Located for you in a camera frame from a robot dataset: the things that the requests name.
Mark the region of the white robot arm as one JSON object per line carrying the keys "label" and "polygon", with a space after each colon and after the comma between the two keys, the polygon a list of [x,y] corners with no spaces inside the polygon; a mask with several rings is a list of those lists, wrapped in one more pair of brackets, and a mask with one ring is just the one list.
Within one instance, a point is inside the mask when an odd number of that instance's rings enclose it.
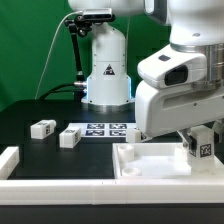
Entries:
{"label": "white robot arm", "polygon": [[212,154],[218,132],[196,130],[224,118],[224,0],[69,0],[72,10],[146,14],[136,37],[147,49],[137,65],[137,127],[154,138],[180,131],[194,157]]}

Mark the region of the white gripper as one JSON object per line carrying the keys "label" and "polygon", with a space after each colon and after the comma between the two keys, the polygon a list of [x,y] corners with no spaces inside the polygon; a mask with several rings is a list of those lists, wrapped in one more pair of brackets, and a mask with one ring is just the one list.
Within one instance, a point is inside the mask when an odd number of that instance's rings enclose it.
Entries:
{"label": "white gripper", "polygon": [[[136,90],[135,120],[137,127],[153,138],[215,121],[213,131],[224,137],[224,87],[194,92],[191,85],[156,89],[141,81]],[[197,140],[183,134],[183,146],[196,156]]]}

